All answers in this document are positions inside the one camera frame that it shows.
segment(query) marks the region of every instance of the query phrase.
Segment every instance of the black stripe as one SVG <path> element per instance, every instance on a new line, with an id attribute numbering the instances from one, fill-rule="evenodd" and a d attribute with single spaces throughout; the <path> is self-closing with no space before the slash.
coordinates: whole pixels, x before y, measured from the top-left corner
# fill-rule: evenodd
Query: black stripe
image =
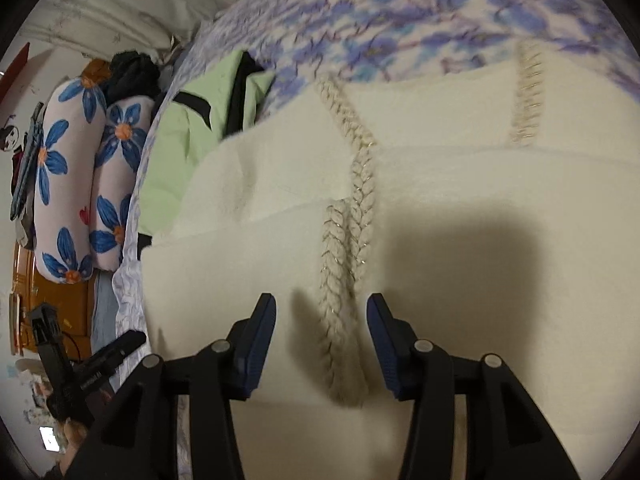
<path id="1" fill-rule="evenodd" d="M 243 52 L 240 65 L 236 70 L 234 85 L 231 89 L 229 106 L 226 110 L 225 131 L 223 139 L 229 135 L 242 130 L 242 120 L 244 119 L 244 93 L 246 91 L 246 79 L 256 72 L 264 72 L 264 69 L 255 62 L 248 52 Z"/>
<path id="2" fill-rule="evenodd" d="M 211 129 L 211 105 L 199 95 L 190 94 L 189 92 L 178 92 L 174 97 L 174 103 L 184 105 L 187 108 L 191 108 L 196 112 L 207 125 L 207 128 Z"/>
<path id="3" fill-rule="evenodd" d="M 149 245 L 151 245 L 151 236 L 138 233 L 138 261 L 140 261 L 142 249 L 149 247 Z"/>

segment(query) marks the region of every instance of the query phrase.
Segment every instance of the finger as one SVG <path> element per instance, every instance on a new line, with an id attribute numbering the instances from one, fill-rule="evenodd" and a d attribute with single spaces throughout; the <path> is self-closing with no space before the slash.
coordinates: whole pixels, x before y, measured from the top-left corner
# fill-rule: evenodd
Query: finger
<path id="1" fill-rule="evenodd" d="M 65 422 L 65 436 L 72 446 L 79 447 L 84 442 L 88 432 L 87 428 L 76 420 L 68 419 Z"/>
<path id="2" fill-rule="evenodd" d="M 105 404 L 108 404 L 112 399 L 111 394 L 109 392 L 105 392 L 104 390 L 100 390 L 100 397 L 102 398 L 102 402 L 104 402 Z"/>
<path id="3" fill-rule="evenodd" d="M 51 388 L 51 385 L 47 383 L 42 383 L 42 386 L 40 386 L 40 391 L 42 392 L 42 396 L 45 399 L 53 393 L 53 389 Z"/>
<path id="4" fill-rule="evenodd" d="M 60 472 L 62 473 L 62 476 L 64 476 L 66 474 L 66 470 L 69 469 L 69 466 L 71 465 L 71 463 L 73 462 L 74 458 L 76 457 L 76 453 L 77 452 L 78 452 L 78 448 L 77 447 L 69 446 L 68 448 L 66 448 L 66 452 L 64 453 L 64 455 L 60 459 L 60 462 L 58 462 L 58 465 L 60 466 Z"/>

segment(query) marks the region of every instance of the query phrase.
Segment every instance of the braided rope trim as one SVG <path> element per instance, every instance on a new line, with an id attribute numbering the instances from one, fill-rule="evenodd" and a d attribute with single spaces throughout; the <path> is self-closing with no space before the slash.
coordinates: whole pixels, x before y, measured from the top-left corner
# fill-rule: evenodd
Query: braided rope trim
<path id="1" fill-rule="evenodd" d="M 348 217 L 347 200 L 340 200 L 326 209 L 318 307 L 322 364 L 330 396 L 340 404 L 357 406 L 364 400 L 367 383 L 360 367 L 353 298 L 348 294 Z"/>
<path id="2" fill-rule="evenodd" d="M 518 59 L 518 89 L 511 123 L 511 140 L 517 144 L 530 144 L 540 129 L 540 116 L 544 102 L 544 60 L 539 45 L 522 41 L 516 47 Z"/>
<path id="3" fill-rule="evenodd" d="M 337 402 L 354 406 L 361 404 L 367 395 L 355 305 L 372 238 L 375 202 L 372 150 L 376 140 L 333 81 L 322 78 L 316 82 L 316 88 L 354 151 L 351 197 L 327 209 L 319 302 L 324 331 L 321 351 L 329 393 Z"/>

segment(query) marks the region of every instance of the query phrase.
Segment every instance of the floral pillow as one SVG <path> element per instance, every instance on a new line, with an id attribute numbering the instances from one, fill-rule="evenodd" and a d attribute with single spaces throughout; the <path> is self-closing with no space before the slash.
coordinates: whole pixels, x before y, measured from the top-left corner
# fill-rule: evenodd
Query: floral pillow
<path id="1" fill-rule="evenodd" d="M 151 126 L 154 102 L 145 96 L 122 99 L 107 110 L 107 121 L 95 155 L 90 206 L 91 253 L 94 266 L 117 270 L 136 184 L 142 147 Z"/>
<path id="2" fill-rule="evenodd" d="M 92 154 L 105 123 L 104 95 L 92 81 L 79 77 L 53 92 L 44 116 L 33 211 L 36 268 L 52 282 L 77 283 L 92 275 Z"/>

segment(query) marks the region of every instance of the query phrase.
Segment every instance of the metal rivet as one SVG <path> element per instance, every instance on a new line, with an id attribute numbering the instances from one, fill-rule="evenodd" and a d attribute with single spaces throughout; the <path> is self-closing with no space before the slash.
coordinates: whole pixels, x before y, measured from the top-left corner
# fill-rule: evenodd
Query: metal rivet
<path id="1" fill-rule="evenodd" d="M 500 368 L 502 366 L 502 359 L 496 354 L 489 354 L 484 356 L 484 363 L 491 368 Z"/>
<path id="2" fill-rule="evenodd" d="M 431 350 L 433 350 L 433 343 L 428 339 L 418 339 L 414 343 L 414 348 L 418 352 L 431 352 Z"/>
<path id="3" fill-rule="evenodd" d="M 151 354 L 142 359 L 142 365 L 145 368 L 153 368 L 160 362 L 160 358 L 156 354 Z"/>
<path id="4" fill-rule="evenodd" d="M 211 349 L 216 354 L 222 354 L 231 348 L 231 343 L 226 339 L 218 339 L 211 344 Z"/>

